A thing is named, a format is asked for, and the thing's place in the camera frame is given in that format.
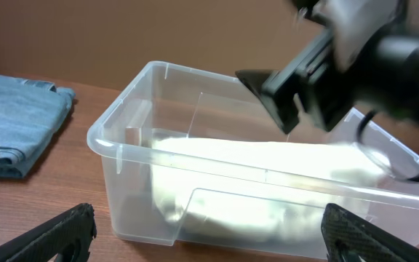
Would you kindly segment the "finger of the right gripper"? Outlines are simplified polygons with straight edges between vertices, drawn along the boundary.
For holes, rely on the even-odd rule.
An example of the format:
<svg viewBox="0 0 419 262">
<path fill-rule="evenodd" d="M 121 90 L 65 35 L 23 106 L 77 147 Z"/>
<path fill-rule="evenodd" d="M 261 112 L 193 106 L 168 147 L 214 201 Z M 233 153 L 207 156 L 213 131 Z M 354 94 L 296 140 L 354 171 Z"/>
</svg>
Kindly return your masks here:
<svg viewBox="0 0 419 262">
<path fill-rule="evenodd" d="M 273 100 L 263 93 L 263 85 L 274 72 L 269 69 L 242 69 L 236 71 L 235 75 L 262 104 L 273 105 Z"/>
</svg>

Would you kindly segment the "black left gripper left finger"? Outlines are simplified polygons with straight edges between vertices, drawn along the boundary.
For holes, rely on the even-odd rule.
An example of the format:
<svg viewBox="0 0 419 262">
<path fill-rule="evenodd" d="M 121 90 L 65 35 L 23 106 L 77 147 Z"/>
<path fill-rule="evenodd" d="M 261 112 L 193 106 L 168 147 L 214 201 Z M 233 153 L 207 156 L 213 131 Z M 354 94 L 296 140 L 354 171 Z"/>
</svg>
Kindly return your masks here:
<svg viewBox="0 0 419 262">
<path fill-rule="evenodd" d="M 86 262 L 96 236 L 94 208 L 81 203 L 0 245 L 0 262 Z"/>
</svg>

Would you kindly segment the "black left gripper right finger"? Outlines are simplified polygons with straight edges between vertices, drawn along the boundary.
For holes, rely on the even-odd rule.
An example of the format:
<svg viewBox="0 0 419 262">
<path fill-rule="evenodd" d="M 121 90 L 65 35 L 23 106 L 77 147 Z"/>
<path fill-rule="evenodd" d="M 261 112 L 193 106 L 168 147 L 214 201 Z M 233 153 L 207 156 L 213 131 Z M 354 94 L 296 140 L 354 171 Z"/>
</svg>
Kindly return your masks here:
<svg viewBox="0 0 419 262">
<path fill-rule="evenodd" d="M 419 249 L 343 207 L 325 207 L 321 232 L 329 262 L 419 262 Z"/>
</svg>

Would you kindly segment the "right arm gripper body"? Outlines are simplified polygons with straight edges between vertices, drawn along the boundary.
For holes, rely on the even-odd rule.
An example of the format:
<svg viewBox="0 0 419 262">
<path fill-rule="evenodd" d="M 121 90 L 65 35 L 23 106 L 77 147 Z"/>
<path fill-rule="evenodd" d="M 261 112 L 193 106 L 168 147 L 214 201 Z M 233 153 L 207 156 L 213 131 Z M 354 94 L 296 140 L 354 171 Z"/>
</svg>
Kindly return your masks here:
<svg viewBox="0 0 419 262">
<path fill-rule="evenodd" d="M 289 134 L 303 111 L 314 126 L 330 132 L 351 110 L 352 89 L 335 67 L 332 33 L 323 30 L 283 70 L 262 84 L 261 103 L 279 129 Z"/>
</svg>

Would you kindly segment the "cream cloth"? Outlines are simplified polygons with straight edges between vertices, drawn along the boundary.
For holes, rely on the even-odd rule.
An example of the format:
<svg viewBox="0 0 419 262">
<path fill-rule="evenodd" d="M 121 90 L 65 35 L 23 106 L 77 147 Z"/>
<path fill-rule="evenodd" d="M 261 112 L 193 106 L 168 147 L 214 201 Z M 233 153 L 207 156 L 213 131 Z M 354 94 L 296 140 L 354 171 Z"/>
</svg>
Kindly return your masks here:
<svg viewBox="0 0 419 262">
<path fill-rule="evenodd" d="M 208 237 L 288 244 L 320 238 L 324 206 L 335 202 L 366 215 L 369 203 L 323 194 L 303 184 L 313 178 L 376 187 L 384 170 L 350 143 L 244 142 L 167 138 L 171 167 L 151 168 L 153 202 L 164 220 Z"/>
</svg>

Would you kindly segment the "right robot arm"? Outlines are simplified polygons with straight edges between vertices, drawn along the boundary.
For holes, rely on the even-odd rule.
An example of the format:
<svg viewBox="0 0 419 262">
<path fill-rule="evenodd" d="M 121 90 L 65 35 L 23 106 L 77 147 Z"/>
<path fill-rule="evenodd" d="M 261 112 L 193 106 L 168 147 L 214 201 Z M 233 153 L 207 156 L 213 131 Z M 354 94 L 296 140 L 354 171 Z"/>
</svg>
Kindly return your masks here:
<svg viewBox="0 0 419 262">
<path fill-rule="evenodd" d="M 359 147 L 378 112 L 419 125 L 419 35 L 387 25 L 345 71 L 334 60 L 334 40 L 324 31 L 282 71 L 239 70 L 236 77 L 285 133 L 300 110 L 330 131 L 358 101 L 373 105 L 354 133 Z M 419 249 L 337 204 L 327 205 L 321 230 L 329 261 L 419 261 Z"/>
</svg>

